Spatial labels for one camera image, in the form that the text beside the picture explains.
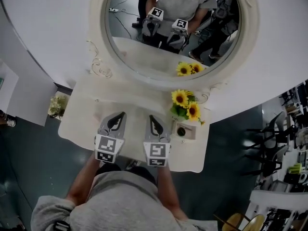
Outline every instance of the round mirror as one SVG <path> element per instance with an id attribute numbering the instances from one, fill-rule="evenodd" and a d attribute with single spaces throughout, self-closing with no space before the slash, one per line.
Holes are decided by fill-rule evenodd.
<path id="1" fill-rule="evenodd" d="M 240 31 L 237 0 L 108 0 L 107 5 L 102 24 L 115 52 L 153 79 L 206 75 L 228 58 Z"/>

